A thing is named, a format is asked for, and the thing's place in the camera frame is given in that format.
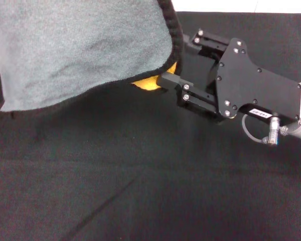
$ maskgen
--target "cable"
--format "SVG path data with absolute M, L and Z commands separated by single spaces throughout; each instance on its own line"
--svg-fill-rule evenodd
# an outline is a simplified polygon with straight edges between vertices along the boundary
M 243 127 L 243 130 L 244 132 L 247 134 L 248 137 L 250 137 L 251 140 L 255 141 L 255 142 L 258 142 L 258 143 L 263 143 L 263 144 L 266 144 L 267 143 L 267 137 L 264 137 L 262 140 L 261 139 L 258 139 L 258 138 L 255 138 L 253 135 L 251 135 L 251 133 L 248 131 L 248 129 L 246 128 L 246 125 L 245 125 L 245 119 L 247 118 L 247 114 L 245 114 L 242 118 L 242 127 Z

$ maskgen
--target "screw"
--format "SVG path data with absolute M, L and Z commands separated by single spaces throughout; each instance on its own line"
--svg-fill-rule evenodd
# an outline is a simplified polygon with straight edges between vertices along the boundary
M 184 94 L 183 100 L 189 100 L 189 99 L 190 99 L 190 96 L 188 94 Z

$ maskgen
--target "black tablecloth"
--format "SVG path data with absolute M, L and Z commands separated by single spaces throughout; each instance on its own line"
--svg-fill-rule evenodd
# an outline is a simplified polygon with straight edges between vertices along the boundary
M 179 13 L 301 82 L 301 15 Z M 203 84 L 209 60 L 184 57 Z M 259 137 L 264 124 L 248 121 Z M 252 142 L 173 92 L 100 88 L 50 114 L 0 121 L 0 240 L 301 240 L 301 140 Z

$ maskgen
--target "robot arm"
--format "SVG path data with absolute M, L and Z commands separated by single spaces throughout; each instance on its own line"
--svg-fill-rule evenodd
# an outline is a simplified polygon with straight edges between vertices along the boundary
M 244 131 L 254 141 L 277 145 L 278 133 L 301 139 L 301 83 L 276 75 L 253 64 L 244 41 L 227 40 L 199 30 L 184 36 L 187 51 L 215 60 L 206 89 L 179 76 L 164 73 L 157 85 L 175 89 L 178 105 L 200 112 L 220 123 L 244 113 Z M 254 138 L 245 126 L 247 116 L 270 126 L 268 137 Z

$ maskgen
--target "label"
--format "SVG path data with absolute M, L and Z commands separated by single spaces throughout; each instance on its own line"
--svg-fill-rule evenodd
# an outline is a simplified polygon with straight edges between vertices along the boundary
M 252 110 L 250 110 L 250 113 L 258 115 L 258 116 L 266 118 L 266 119 L 268 119 L 272 116 L 271 114 L 266 113 L 266 112 L 261 111 L 261 110 L 258 110 L 258 109 L 252 109 Z

